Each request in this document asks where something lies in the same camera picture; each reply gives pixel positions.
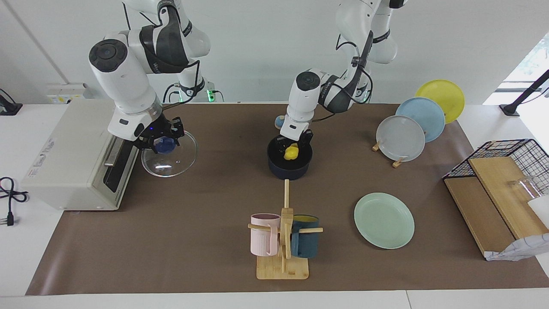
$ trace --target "brown tabletop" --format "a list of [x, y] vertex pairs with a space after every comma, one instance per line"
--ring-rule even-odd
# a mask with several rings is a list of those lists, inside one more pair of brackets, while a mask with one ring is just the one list
[[[535, 258], [483, 259], [442, 177], [471, 152], [457, 122], [398, 169], [372, 152], [378, 124], [397, 105], [355, 106], [314, 123], [313, 161], [292, 181], [290, 206], [320, 217], [325, 231], [307, 280], [257, 280], [249, 216], [279, 213], [283, 181], [269, 171], [273, 122], [286, 105], [186, 105], [180, 115], [199, 157], [184, 174], [161, 179], [137, 161], [120, 209], [65, 212], [28, 295], [501, 289], [549, 287]], [[317, 110], [320, 118], [327, 113]], [[416, 231], [397, 250], [357, 231], [356, 202], [372, 192], [401, 199]]]

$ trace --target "light green plate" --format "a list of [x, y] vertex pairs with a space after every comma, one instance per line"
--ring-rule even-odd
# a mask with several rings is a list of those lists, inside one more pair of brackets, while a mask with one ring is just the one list
[[412, 239], [415, 225], [408, 207], [386, 193], [371, 193], [355, 207], [355, 224], [362, 236], [383, 249], [396, 249]]

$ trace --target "yellow plate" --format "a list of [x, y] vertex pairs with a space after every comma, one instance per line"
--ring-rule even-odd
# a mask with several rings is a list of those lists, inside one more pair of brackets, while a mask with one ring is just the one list
[[445, 79], [426, 82], [416, 92], [416, 97], [435, 101], [444, 112], [446, 124], [456, 120], [465, 107], [465, 95], [461, 88]]

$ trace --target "blue mug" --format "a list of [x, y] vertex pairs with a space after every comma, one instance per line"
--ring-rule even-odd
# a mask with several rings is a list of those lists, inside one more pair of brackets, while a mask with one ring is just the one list
[[292, 224], [292, 256], [311, 258], [318, 253], [318, 233], [299, 234], [300, 229], [318, 228], [319, 219], [308, 214], [296, 214]]

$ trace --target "white appliance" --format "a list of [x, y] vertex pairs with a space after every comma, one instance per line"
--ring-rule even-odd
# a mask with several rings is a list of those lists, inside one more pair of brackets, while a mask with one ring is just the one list
[[112, 100], [70, 103], [21, 182], [31, 198], [60, 210], [118, 209], [138, 150], [107, 131], [114, 109]]

